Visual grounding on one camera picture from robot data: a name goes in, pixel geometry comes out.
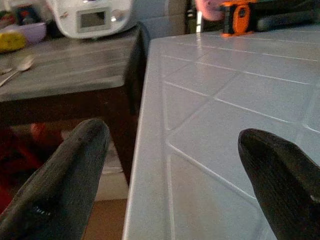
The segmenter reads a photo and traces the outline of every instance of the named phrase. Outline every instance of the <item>wooden tabletop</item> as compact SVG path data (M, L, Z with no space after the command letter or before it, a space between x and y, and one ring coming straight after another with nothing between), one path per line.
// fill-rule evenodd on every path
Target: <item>wooden tabletop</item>
M0 55L0 68L35 55L35 64L0 87L0 102L120 87L137 30L99 40L60 38ZM0 76L0 81L10 75Z

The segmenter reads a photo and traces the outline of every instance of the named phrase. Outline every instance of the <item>appliance knob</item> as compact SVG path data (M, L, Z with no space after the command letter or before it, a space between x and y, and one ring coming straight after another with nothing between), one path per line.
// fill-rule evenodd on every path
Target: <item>appliance knob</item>
M111 21L115 22L115 21L120 21L122 20L122 18L124 17L124 11L121 11L120 9L115 9L112 11L111 13Z

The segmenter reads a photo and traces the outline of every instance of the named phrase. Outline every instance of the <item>appliance display screen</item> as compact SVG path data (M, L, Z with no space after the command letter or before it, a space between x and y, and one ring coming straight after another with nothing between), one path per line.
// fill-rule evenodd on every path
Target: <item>appliance display screen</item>
M105 25L105 17L104 11L81 14L81 28Z

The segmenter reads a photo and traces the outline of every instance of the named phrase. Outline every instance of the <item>yellow object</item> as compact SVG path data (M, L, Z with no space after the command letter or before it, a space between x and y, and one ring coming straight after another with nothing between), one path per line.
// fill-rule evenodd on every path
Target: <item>yellow object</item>
M26 42L25 36L19 32L0 33L0 53L22 49Z

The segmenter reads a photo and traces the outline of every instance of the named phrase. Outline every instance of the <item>white kitchen appliance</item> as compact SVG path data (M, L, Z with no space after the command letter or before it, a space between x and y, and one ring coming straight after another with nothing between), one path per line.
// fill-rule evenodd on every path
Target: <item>white kitchen appliance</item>
M46 0L60 31L76 39L98 38L136 24L134 0Z

